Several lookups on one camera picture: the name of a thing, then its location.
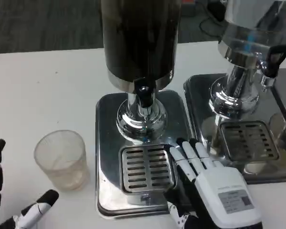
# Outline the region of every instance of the plastic cup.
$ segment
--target plastic cup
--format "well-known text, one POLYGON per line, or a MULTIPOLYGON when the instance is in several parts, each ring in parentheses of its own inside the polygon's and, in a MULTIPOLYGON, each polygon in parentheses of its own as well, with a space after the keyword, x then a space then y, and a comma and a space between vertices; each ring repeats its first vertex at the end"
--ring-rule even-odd
POLYGON ((74 131, 58 130, 43 137, 34 158, 57 189, 80 189, 88 179, 85 143, 74 131))

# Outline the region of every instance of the chrome spout base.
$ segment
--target chrome spout base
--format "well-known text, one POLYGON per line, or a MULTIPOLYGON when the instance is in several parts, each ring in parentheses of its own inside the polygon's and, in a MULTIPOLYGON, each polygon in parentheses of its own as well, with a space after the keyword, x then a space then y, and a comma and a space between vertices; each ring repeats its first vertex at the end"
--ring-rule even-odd
POLYGON ((253 84, 256 70, 234 66, 231 72, 211 86, 210 108, 222 118, 243 119, 253 111, 259 98, 253 84))
POLYGON ((160 137, 167 123, 162 103, 154 99, 153 105, 142 108, 135 94, 128 94, 118 109, 116 125, 120 134, 132 142, 150 142, 160 137))

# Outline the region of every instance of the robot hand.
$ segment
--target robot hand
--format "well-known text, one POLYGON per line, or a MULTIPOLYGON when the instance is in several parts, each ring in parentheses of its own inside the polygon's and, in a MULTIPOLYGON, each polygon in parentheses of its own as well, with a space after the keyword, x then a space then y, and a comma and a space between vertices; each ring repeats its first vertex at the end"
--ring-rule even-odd
MULTIPOLYGON (((0 163, 1 153, 5 146, 5 141, 0 139, 0 163)), ((0 191, 3 184, 3 172, 0 166, 0 191)), ((30 229, 32 228, 42 216, 53 206, 58 199, 58 193, 54 190, 47 191, 35 203, 26 207, 21 211, 20 216, 13 216, 0 225, 0 229, 30 229)))
POLYGON ((185 194, 197 218, 181 206, 177 189, 164 193, 171 216, 180 228, 262 228, 257 210, 241 173, 213 161, 196 139, 177 139, 180 151, 166 145, 176 164, 185 194))

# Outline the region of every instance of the label on robotic hand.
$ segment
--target label on robotic hand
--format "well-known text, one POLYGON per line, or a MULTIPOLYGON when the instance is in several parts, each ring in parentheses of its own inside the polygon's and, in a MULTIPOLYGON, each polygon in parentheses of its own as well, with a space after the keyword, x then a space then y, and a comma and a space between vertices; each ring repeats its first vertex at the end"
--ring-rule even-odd
POLYGON ((218 194, 227 214, 253 209, 247 192, 243 189, 218 194))

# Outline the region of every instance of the drip tray grate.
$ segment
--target drip tray grate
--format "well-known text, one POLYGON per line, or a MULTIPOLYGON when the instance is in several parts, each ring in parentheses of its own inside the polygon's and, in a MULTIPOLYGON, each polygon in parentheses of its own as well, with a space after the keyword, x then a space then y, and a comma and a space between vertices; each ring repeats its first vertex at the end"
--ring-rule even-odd
POLYGON ((232 161, 277 160, 279 154, 271 134, 261 121, 224 122, 220 131, 232 161))
POLYGON ((175 185, 164 145, 122 150, 123 189, 128 193, 166 190, 175 185))

